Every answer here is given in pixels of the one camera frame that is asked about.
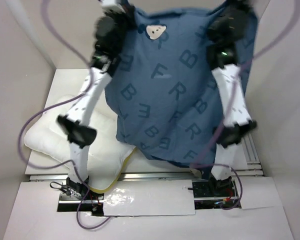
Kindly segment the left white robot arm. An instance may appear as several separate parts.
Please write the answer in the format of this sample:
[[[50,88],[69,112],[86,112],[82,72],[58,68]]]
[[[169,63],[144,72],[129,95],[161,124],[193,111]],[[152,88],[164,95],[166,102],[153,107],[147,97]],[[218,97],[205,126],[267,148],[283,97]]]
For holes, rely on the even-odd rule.
[[[73,162],[66,184],[78,200],[87,197],[90,191],[88,153],[97,137],[97,130],[89,126],[94,107],[121,62],[120,53],[127,32],[137,27],[133,5],[111,5],[103,8],[103,13],[96,22],[94,53],[88,64],[88,86],[68,112],[56,119],[67,136]]]

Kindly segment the white pillow yellow trim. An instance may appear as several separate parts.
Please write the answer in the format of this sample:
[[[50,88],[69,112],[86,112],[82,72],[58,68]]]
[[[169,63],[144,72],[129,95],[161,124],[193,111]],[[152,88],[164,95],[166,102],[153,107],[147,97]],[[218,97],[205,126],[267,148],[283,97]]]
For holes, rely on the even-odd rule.
[[[71,104],[67,103],[45,112],[26,132],[24,144],[60,163],[69,160],[70,144],[56,119],[70,107]],[[136,148],[116,139],[117,114],[107,105],[104,95],[98,100],[89,125],[97,130],[88,152],[89,186],[93,192],[103,194],[117,182]]]

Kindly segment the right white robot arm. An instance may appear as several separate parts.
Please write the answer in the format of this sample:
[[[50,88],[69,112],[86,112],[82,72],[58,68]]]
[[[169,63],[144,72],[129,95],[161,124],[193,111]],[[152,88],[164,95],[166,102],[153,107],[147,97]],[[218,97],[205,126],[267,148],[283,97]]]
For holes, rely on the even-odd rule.
[[[220,196],[231,187],[231,172],[243,137],[257,127],[247,110],[239,76],[236,42],[243,39],[251,10],[247,0],[231,0],[207,30],[207,62],[215,79],[223,111],[223,120],[214,129],[216,153],[208,180],[208,190]]]

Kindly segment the blue cartoon print pillowcase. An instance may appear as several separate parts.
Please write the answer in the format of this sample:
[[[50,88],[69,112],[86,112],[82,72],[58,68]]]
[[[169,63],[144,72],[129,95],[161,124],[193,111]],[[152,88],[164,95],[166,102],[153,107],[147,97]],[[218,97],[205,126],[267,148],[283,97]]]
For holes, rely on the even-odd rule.
[[[105,89],[117,114],[117,139],[147,159],[178,167],[215,164],[214,130],[224,118],[207,61],[207,30],[226,3],[207,10],[176,8],[146,13],[135,8],[121,62]],[[254,53],[258,18],[251,9],[244,37],[235,43],[239,66]]]

